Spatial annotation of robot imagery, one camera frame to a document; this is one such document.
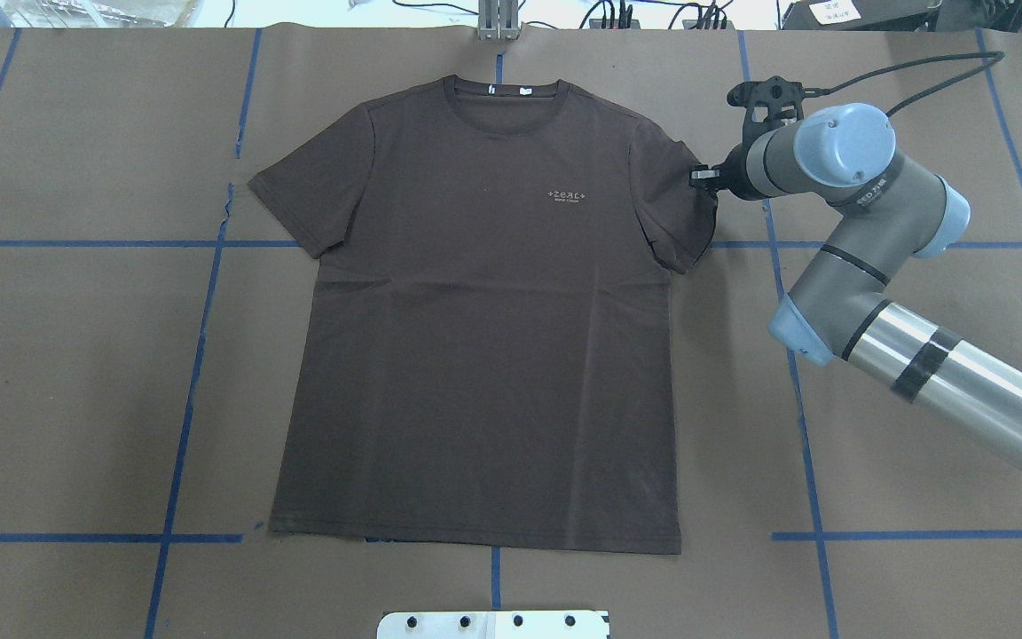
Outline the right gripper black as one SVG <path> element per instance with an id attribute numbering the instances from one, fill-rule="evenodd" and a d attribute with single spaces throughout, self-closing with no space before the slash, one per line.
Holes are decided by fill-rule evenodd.
<path id="1" fill-rule="evenodd" d="M 722 162 L 712 167 L 693 167 L 689 172 L 691 185 L 704 185 L 707 193 L 735 195 L 735 163 Z"/>

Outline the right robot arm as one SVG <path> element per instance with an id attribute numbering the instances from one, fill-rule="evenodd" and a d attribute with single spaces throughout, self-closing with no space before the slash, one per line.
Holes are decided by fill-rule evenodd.
<path id="1" fill-rule="evenodd" d="M 847 361 L 1022 470 L 1022 372 L 885 295 L 909 259 L 961 238 L 969 202 L 898 149 L 891 117 L 876 106 L 803 116 L 783 105 L 756 117 L 762 107 L 747 104 L 741 145 L 717 166 L 696 166 L 690 182 L 742 200 L 811 193 L 838 211 L 780 300 L 771 335 L 819 367 Z"/>

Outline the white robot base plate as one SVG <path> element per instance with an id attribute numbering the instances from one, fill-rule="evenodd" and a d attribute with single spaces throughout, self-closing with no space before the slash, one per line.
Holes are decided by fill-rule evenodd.
<path id="1" fill-rule="evenodd" d="M 394 611 L 377 638 L 611 638 L 607 611 Z"/>

